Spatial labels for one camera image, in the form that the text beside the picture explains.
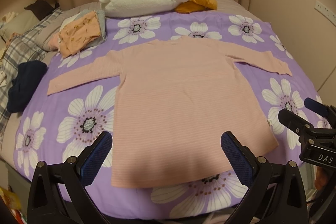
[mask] white flower pattern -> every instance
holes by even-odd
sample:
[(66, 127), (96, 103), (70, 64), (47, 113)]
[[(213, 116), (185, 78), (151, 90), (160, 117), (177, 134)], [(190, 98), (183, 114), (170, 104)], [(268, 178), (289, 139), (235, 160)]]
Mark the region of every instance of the white flower pattern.
[[(322, 104), (322, 99), (320, 96), (316, 95), (316, 100)], [(317, 127), (318, 128), (331, 128), (331, 125), (328, 123), (327, 119), (325, 117), (322, 117), (321, 115), (318, 115), (316, 113), (317, 117), (320, 119), (317, 122)]]
[(122, 38), (119, 44), (134, 43), (139, 36), (146, 39), (155, 37), (155, 32), (151, 30), (160, 28), (161, 22), (160, 17), (134, 17), (119, 21), (118, 27), (122, 29), (115, 34), (113, 40)]
[[(63, 152), (62, 161), (70, 156), (78, 156), (83, 149), (91, 145), (103, 130), (113, 131), (115, 95), (117, 87), (109, 90), (100, 99), (103, 86), (98, 85), (83, 99), (73, 100), (68, 112), (71, 116), (63, 119), (58, 127), (57, 142), (65, 143), (72, 139)], [(107, 155), (103, 167), (111, 167), (112, 149)]]
[(97, 48), (97, 46), (93, 46), (90, 48), (87, 48), (86, 50), (79, 52), (75, 55), (70, 55), (67, 58), (63, 59), (61, 64), (58, 66), (59, 68), (63, 67), (65, 64), (67, 64), (67, 68), (71, 67), (73, 64), (77, 62), (78, 59), (83, 59), (85, 57), (88, 57), (92, 54), (92, 50), (94, 48)]
[(222, 36), (219, 32), (207, 32), (208, 25), (206, 23), (199, 24), (198, 22), (193, 22), (190, 25), (190, 30), (187, 30), (183, 27), (178, 27), (175, 29), (175, 32), (180, 35), (173, 35), (170, 39), (179, 39), (181, 35), (188, 35), (195, 38), (212, 38), (212, 39), (221, 39)]
[(230, 171), (194, 182), (153, 188), (151, 200), (159, 204), (168, 203), (190, 192), (169, 214), (170, 218), (181, 218), (199, 215), (204, 210), (209, 213), (229, 207), (231, 195), (242, 198), (247, 189), (237, 175)]
[(245, 42), (257, 43), (257, 40), (264, 42), (258, 34), (261, 34), (261, 27), (259, 23), (253, 23), (253, 19), (243, 17), (240, 15), (229, 16), (229, 20), (234, 24), (228, 29), (232, 35), (241, 35)]
[[(274, 134), (281, 134), (285, 129), (285, 126), (278, 119), (278, 113), (281, 109), (286, 108), (301, 118), (308, 120), (306, 114), (300, 109), (304, 107), (304, 102), (297, 90), (292, 93), (291, 84), (288, 80), (281, 79), (281, 86), (274, 78), (271, 78), (269, 82), (272, 90), (264, 89), (262, 96), (265, 101), (273, 105), (268, 112), (268, 120), (272, 123)], [(287, 129), (287, 142), (291, 150), (301, 145), (299, 136), (290, 129)]]
[(288, 50), (285, 48), (285, 46), (281, 43), (279, 37), (276, 35), (276, 36), (273, 36), (273, 35), (270, 35), (269, 36), (270, 39), (272, 39), (274, 42), (275, 42), (275, 46), (280, 50), (280, 51), (285, 51), (286, 52), (286, 55), (290, 58), (290, 59), (293, 59), (293, 56), (288, 52)]
[(46, 128), (41, 127), (43, 112), (35, 112), (31, 118), (26, 117), (23, 123), (23, 134), (19, 133), (16, 140), (17, 164), (19, 168), (24, 166), (26, 177), (29, 178), (29, 166), (35, 170), (39, 162), (36, 150), (40, 148)]

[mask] screw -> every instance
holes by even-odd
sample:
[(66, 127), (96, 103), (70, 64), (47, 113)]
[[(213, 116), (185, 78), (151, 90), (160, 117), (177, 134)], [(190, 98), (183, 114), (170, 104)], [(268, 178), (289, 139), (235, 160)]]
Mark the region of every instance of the screw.
[(264, 157), (258, 157), (258, 162), (260, 162), (261, 164), (266, 163), (266, 159)]
[(70, 164), (72, 164), (72, 163), (74, 163), (76, 160), (77, 160), (77, 158), (76, 158), (75, 156), (71, 156), (71, 157), (69, 157), (69, 158), (67, 159), (67, 162), (70, 163)]
[(44, 166), (44, 161), (39, 161), (38, 164), (37, 164), (37, 167), (41, 168), (43, 166)]
[(296, 167), (296, 162), (290, 160), (290, 161), (289, 161), (289, 165), (290, 165), (291, 167)]

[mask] blue gripper pad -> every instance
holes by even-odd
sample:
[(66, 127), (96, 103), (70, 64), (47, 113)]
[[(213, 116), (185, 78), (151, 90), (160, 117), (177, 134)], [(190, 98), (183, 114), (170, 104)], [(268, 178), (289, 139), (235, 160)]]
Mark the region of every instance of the blue gripper pad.
[(304, 106), (322, 117), (327, 118), (329, 115), (328, 108), (313, 99), (306, 98), (304, 101)]
[(234, 140), (225, 132), (220, 139), (220, 145), (240, 183), (250, 188), (253, 183), (253, 168), (241, 153)]
[(80, 170), (80, 182), (84, 187), (92, 184), (101, 165), (110, 152), (112, 148), (111, 134), (107, 132), (97, 145), (94, 144), (95, 142), (92, 144), (93, 150), (81, 166)]

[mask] yellow fabric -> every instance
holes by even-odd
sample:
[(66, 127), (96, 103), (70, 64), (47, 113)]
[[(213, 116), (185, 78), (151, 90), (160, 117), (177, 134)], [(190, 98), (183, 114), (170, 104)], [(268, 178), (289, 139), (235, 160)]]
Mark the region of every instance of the yellow fabric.
[(216, 0), (189, 0), (181, 3), (175, 8), (180, 14), (189, 14), (192, 12), (204, 11), (206, 9), (217, 10)]

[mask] plaid blanket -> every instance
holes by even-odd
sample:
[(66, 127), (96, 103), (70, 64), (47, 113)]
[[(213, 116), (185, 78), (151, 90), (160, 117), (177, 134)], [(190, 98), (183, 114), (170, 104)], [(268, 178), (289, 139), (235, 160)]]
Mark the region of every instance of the plaid blanket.
[(35, 37), (61, 13), (62, 10), (55, 9), (52, 14), (45, 17), (32, 29), (22, 35), (14, 37), (5, 53), (2, 60), (2, 68), (0, 68), (7, 76), (7, 85), (0, 87), (0, 151), (5, 127), (11, 115), (7, 111), (8, 90), (12, 86), (12, 80), (17, 76), (17, 68), (20, 63), (31, 60), (42, 60), (45, 57), (46, 52), (34, 43)]

